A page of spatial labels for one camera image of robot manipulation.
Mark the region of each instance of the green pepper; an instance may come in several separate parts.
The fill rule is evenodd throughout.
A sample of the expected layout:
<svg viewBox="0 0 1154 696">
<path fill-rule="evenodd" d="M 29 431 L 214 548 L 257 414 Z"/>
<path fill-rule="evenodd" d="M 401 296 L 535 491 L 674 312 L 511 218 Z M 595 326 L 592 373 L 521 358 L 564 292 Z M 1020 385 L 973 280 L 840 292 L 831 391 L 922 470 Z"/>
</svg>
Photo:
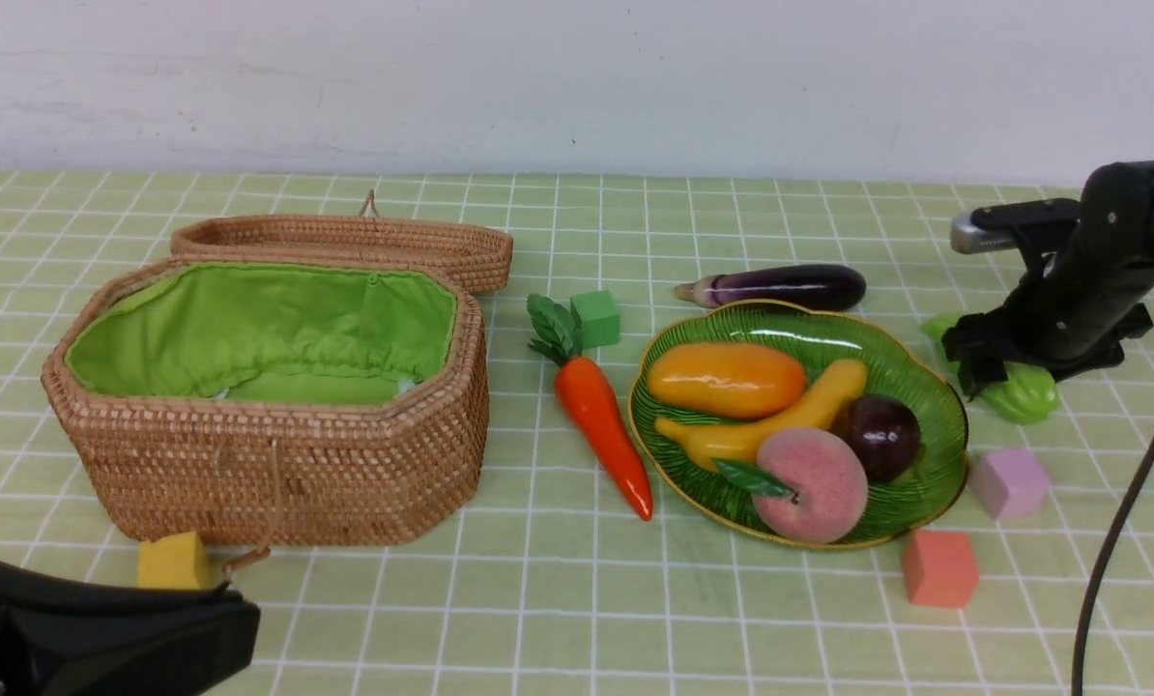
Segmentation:
<svg viewBox="0 0 1154 696">
<path fill-rule="evenodd" d="M 923 334 L 938 345 L 938 353 L 943 353 L 943 334 L 957 321 L 960 314 L 937 314 L 921 324 Z M 947 369 L 952 375 L 960 374 L 960 362 L 947 361 Z M 1006 382 L 984 388 L 979 399 L 1002 418 L 1020 425 L 1044 421 L 1061 406 L 1058 384 L 1050 371 L 1025 362 L 1006 362 Z"/>
</svg>

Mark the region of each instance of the black cable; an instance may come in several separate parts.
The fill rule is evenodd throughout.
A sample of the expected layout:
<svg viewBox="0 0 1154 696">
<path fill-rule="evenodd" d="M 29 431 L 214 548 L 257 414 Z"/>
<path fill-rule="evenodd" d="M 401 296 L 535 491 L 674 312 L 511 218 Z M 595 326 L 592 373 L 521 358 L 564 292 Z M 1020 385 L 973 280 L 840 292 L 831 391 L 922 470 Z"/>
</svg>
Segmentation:
<svg viewBox="0 0 1154 696">
<path fill-rule="evenodd" d="M 1085 604 L 1084 607 L 1080 607 L 1080 624 L 1076 629 L 1076 651 L 1071 666 L 1072 696 L 1085 696 L 1085 652 L 1088 649 L 1088 628 L 1093 622 L 1093 607 L 1097 604 L 1097 590 L 1102 586 L 1102 578 L 1106 576 L 1106 568 L 1110 563 L 1110 555 L 1115 552 L 1115 542 L 1122 533 L 1122 526 L 1126 524 L 1126 516 L 1130 515 L 1134 499 L 1139 497 L 1139 491 L 1144 489 L 1144 481 L 1148 479 L 1148 472 L 1152 471 L 1153 462 L 1154 432 L 1152 433 L 1152 442 L 1148 443 L 1148 450 L 1146 450 L 1142 462 L 1139 463 L 1139 470 L 1134 472 L 1134 479 L 1131 479 L 1131 485 L 1127 487 L 1126 494 L 1122 495 L 1122 503 L 1117 512 L 1115 512 L 1115 521 L 1110 524 L 1109 532 L 1106 534 L 1106 542 L 1102 544 L 1102 551 L 1097 555 L 1097 563 L 1093 566 L 1093 574 L 1088 578 L 1088 590 L 1085 591 Z"/>
</svg>

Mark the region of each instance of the green plate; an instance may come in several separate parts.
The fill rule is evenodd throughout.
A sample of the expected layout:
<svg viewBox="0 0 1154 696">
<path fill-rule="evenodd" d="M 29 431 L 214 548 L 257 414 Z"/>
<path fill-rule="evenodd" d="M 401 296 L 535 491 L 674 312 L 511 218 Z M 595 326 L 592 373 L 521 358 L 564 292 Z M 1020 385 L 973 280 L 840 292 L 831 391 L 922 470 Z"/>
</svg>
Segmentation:
<svg viewBox="0 0 1154 696">
<path fill-rule="evenodd" d="M 833 544 L 789 540 L 759 519 L 750 495 L 714 472 L 697 467 L 683 449 L 655 431 L 655 418 L 684 424 L 720 422 L 705 413 L 660 404 L 646 390 L 653 361 L 683 343 L 743 340 L 771 345 L 793 356 L 812 382 L 833 360 L 859 358 L 869 368 L 865 392 L 885 394 L 916 413 L 926 457 L 912 476 L 872 485 L 859 525 Z M 816 313 L 779 300 L 743 300 L 660 331 L 646 349 L 629 394 L 629 426 L 662 479 L 684 501 L 737 532 L 802 549 L 864 549 L 931 523 L 951 508 L 967 484 L 967 411 L 956 390 L 878 327 L 841 313 Z"/>
</svg>

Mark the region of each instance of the basket handle loop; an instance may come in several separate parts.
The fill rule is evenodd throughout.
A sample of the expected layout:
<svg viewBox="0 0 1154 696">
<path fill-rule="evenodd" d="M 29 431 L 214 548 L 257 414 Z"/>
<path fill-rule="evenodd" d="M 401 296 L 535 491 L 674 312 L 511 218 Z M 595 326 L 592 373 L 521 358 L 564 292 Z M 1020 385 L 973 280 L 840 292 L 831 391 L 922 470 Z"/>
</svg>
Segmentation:
<svg viewBox="0 0 1154 696">
<path fill-rule="evenodd" d="M 370 189 L 366 194 L 366 201 L 361 202 L 361 208 L 358 210 L 358 217 L 364 217 L 366 215 L 366 208 L 370 208 L 372 212 L 375 212 L 375 217 L 381 217 L 379 215 L 379 208 L 375 207 L 375 189 Z"/>
<path fill-rule="evenodd" d="M 276 508 L 276 514 L 271 516 L 271 523 L 269 523 L 268 529 L 264 530 L 263 542 L 255 546 L 254 549 L 247 551 L 246 554 L 238 556 L 237 559 L 231 559 L 224 563 L 220 568 L 224 572 L 224 579 L 227 582 L 233 581 L 233 574 L 241 571 L 242 569 L 250 568 L 250 566 L 258 563 L 271 555 L 271 548 L 269 544 L 277 533 L 277 526 L 280 525 L 282 510 L 284 508 L 284 496 L 282 495 L 280 486 L 280 457 L 277 454 L 277 440 L 276 437 L 271 441 L 271 482 L 272 482 L 272 495 L 273 495 L 273 508 Z"/>
</svg>

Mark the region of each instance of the green checkered tablecloth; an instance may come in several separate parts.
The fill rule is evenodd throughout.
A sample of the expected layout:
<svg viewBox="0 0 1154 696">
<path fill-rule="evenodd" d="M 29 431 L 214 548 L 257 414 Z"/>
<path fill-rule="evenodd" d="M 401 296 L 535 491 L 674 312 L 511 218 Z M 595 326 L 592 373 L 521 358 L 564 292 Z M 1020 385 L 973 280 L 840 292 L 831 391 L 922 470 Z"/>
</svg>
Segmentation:
<svg viewBox="0 0 1154 696">
<path fill-rule="evenodd" d="M 1032 447 L 1044 510 L 996 524 L 967 494 L 982 585 L 962 612 L 914 607 L 901 544 L 802 554 L 736 537 L 657 486 L 636 519 L 527 352 L 525 295 L 607 289 L 624 338 L 593 357 L 627 394 L 651 336 L 699 309 L 670 287 L 766 264 L 838 261 L 869 282 L 856 313 L 938 365 L 919 323 L 1002 302 L 1018 255 L 960 256 L 967 208 L 1072 190 L 900 181 L 600 175 L 192 175 L 0 172 L 0 559 L 132 585 L 117 532 L 48 411 L 39 366 L 105 280 L 203 217 L 357 212 L 505 229 L 509 286 L 484 297 L 493 422 L 474 501 L 392 549 L 279 549 L 238 577 L 262 605 L 250 669 L 223 695 L 1040 696 L 1067 682 L 1073 627 L 1122 491 L 1154 426 L 1154 330 L 1124 366 L 1063 386 L 1019 428 L 969 406 L 973 454 Z M 1148 300 L 1154 317 L 1154 295 Z M 237 551 L 215 549 L 216 561 Z M 1089 683 L 1154 690 L 1154 472 L 1100 596 Z"/>
</svg>

